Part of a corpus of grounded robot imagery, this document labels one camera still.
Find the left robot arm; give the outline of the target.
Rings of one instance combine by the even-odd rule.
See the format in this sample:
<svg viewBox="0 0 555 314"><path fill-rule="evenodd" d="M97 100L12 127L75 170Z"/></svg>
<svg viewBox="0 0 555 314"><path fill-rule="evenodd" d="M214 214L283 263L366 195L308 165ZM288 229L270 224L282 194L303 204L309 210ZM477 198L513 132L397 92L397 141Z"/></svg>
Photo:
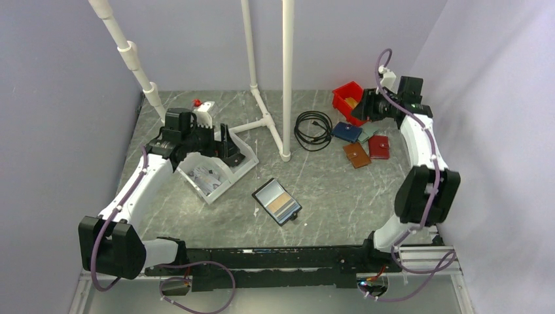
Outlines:
<svg viewBox="0 0 555 314"><path fill-rule="evenodd" d="M136 226L162 183L188 155L206 157L228 167L239 166L247 147L226 124L214 129L208 114L186 108L166 111L158 135L141 147L132 176L107 207L85 216L78 226L82 267L94 283L98 275L135 279L144 269L161 267L173 275L188 266L183 240L159 237L143 241Z"/></svg>

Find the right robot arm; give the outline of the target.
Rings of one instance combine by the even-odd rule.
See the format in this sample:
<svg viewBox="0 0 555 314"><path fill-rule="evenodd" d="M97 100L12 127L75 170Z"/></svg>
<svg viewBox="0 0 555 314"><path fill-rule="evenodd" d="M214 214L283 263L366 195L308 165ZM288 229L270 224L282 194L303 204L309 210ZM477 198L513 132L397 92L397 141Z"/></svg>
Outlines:
<svg viewBox="0 0 555 314"><path fill-rule="evenodd" d="M410 236L446 220L461 182L457 171L443 160L433 130L433 113L422 104L423 79L401 77L397 92L393 78L378 75L377 86L364 90L352 115L360 120L392 118L404 139L411 168L394 200L391 218L373 233L374 246L360 257L368 271L385 264L385 252L395 249Z"/></svg>

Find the black leather card holder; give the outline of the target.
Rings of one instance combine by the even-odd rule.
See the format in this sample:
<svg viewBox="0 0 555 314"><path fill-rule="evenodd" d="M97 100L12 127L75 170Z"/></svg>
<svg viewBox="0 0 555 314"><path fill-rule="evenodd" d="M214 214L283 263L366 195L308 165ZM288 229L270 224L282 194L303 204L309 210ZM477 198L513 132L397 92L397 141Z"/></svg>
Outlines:
<svg viewBox="0 0 555 314"><path fill-rule="evenodd" d="M302 210L301 204L275 178L266 181L251 195L279 226L297 219Z"/></svg>

